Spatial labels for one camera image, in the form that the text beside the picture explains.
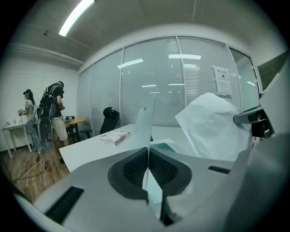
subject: jeans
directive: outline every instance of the jeans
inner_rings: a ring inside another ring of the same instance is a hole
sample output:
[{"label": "jeans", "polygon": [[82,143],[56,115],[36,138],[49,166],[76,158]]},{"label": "jeans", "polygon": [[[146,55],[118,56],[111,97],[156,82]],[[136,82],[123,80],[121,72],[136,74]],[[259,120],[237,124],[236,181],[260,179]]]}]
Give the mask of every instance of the jeans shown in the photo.
[{"label": "jeans", "polygon": [[27,121],[27,123],[25,124],[25,132],[31,135],[32,142],[37,152],[44,152],[40,139],[37,136],[36,131],[34,129],[34,123],[32,120]]}]

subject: white desk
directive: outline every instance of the white desk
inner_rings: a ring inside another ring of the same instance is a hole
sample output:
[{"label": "white desk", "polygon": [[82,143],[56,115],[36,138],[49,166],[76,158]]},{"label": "white desk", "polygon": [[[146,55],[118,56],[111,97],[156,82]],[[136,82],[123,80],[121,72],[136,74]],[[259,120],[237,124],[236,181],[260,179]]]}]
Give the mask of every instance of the white desk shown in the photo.
[{"label": "white desk", "polygon": [[4,126],[4,127],[2,127],[2,131],[3,131],[3,134],[4,134],[5,143],[6,143],[6,147],[7,147],[9,156],[12,159],[13,159],[13,156],[12,156],[12,153],[10,151],[10,148],[9,148],[9,145],[8,145],[8,142],[7,142],[6,131],[9,131],[10,138],[11,138],[11,141],[12,141],[12,145],[13,145],[14,151],[16,151],[15,144],[14,144],[14,140],[13,140],[12,135],[11,135],[11,130],[18,129],[18,128],[23,128],[23,132],[24,132],[24,136],[25,136],[25,140],[26,140],[27,146],[29,148],[29,151],[32,152],[31,151],[31,148],[30,148],[29,141],[28,141],[27,134],[25,132],[25,127],[24,127],[24,124],[23,123],[16,123],[16,124],[10,124],[8,126]]},{"label": "white desk", "polygon": [[[120,127],[120,130],[130,131],[130,135],[117,146],[112,146],[99,141],[99,135],[90,139],[72,144],[60,149],[63,160],[69,171],[73,171],[79,166],[88,162],[102,159],[127,150],[140,148],[138,142],[134,140],[135,124],[128,124]],[[193,155],[193,149],[180,127],[152,126],[151,132],[154,139],[152,144],[168,143],[176,152],[186,155]]]}]

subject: wooden floor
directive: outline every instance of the wooden floor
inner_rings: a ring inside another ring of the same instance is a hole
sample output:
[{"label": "wooden floor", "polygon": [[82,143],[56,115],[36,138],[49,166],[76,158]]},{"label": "wooden floor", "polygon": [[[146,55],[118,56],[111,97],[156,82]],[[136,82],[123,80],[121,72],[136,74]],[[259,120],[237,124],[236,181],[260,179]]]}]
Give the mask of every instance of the wooden floor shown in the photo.
[{"label": "wooden floor", "polygon": [[[40,155],[40,163],[32,168],[37,163],[37,153],[30,153],[28,148],[14,151],[14,158],[11,159],[9,154],[2,154],[2,161],[4,161],[8,172],[1,162],[1,169],[4,174],[12,183],[33,203],[41,193],[58,182],[60,179],[69,174],[69,171],[65,164],[60,164],[57,154],[50,149],[45,156],[48,162],[48,168],[44,171],[45,160],[43,155]],[[27,170],[32,168],[24,177],[23,180],[17,180],[22,178]]]}]

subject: box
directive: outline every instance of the box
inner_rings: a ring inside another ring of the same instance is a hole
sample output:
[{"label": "box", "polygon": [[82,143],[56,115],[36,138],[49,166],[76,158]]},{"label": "box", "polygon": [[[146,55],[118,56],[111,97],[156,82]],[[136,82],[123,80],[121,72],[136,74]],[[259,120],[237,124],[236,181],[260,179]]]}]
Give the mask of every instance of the box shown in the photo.
[{"label": "box", "polygon": [[112,130],[100,136],[100,142],[107,143],[113,146],[121,143],[130,131],[127,130]]}]

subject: khaki shorts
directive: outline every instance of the khaki shorts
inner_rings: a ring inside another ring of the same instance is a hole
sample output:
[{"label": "khaki shorts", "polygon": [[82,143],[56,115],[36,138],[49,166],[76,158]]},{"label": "khaki shorts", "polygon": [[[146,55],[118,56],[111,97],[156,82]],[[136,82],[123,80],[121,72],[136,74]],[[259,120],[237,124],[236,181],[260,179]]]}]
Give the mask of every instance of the khaki shorts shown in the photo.
[{"label": "khaki shorts", "polygon": [[53,133],[54,133],[54,140],[64,141],[68,138],[67,130],[65,128],[63,117],[56,117],[53,118]]}]

